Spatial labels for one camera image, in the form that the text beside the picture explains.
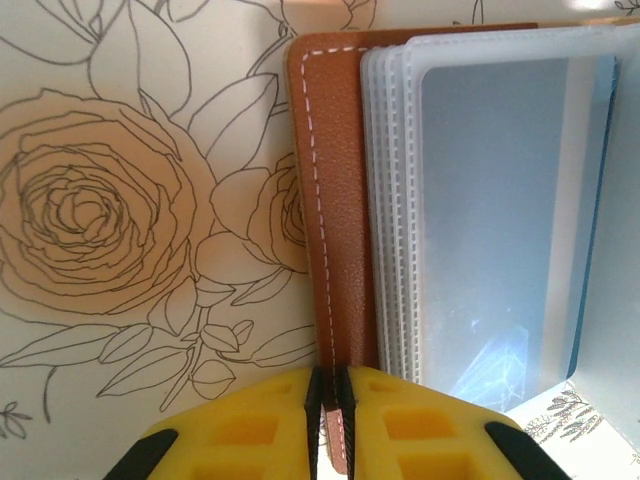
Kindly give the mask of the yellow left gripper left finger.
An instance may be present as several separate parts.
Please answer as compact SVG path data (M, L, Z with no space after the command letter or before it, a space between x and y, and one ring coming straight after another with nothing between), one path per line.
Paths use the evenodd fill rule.
M322 371L277 375L152 426L109 479L314 479Z

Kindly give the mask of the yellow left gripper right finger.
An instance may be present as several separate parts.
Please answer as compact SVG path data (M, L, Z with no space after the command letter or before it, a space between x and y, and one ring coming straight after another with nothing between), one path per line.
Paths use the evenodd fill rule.
M351 479L564 479L511 418L358 366L339 373Z

